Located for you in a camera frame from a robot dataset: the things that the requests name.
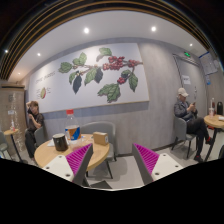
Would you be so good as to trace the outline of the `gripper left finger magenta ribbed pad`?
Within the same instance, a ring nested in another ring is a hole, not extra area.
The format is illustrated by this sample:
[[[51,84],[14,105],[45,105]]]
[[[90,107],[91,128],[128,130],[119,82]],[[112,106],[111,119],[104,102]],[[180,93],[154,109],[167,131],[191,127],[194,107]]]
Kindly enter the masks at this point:
[[[93,154],[93,145],[83,146],[67,156],[58,155],[43,170],[79,186],[88,186],[85,173]]]

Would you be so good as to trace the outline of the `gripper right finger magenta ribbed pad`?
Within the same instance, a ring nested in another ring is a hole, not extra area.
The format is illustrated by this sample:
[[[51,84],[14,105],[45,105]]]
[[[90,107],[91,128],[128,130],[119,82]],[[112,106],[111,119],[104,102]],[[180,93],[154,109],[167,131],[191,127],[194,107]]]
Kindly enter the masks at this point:
[[[182,169],[167,153],[158,154],[137,143],[132,144],[132,154],[145,185]]]

